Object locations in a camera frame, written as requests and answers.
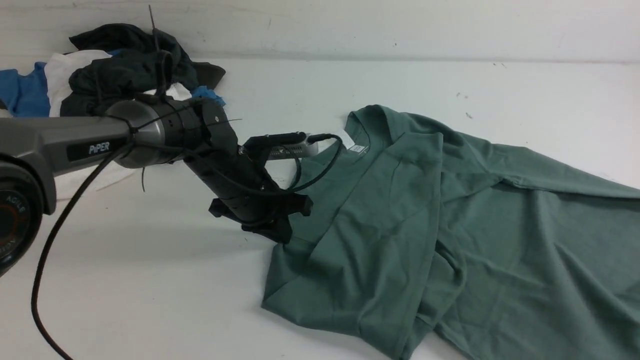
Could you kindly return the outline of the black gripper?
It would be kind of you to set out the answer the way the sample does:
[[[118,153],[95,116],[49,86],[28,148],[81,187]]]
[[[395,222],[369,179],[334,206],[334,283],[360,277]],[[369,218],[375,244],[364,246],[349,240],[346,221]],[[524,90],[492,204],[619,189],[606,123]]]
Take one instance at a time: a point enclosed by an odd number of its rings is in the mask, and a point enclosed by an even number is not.
[[[308,217],[313,211],[310,196],[281,189],[239,145],[199,145],[183,154],[185,164],[216,196],[210,214],[239,223],[243,231],[288,244],[290,215]]]

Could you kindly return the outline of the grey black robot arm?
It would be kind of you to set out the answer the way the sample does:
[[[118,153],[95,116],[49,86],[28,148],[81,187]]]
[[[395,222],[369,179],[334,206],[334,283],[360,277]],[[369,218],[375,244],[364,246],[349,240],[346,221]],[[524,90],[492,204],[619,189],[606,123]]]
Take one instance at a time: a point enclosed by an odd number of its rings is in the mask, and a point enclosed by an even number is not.
[[[251,137],[241,145],[222,105],[210,98],[119,101],[104,116],[1,120],[1,273],[30,248],[42,217],[57,207],[55,177],[109,159],[126,169],[183,161],[215,194],[209,212],[242,230],[286,244],[289,216],[309,216],[313,201],[281,189],[265,168],[310,146],[304,132]]]

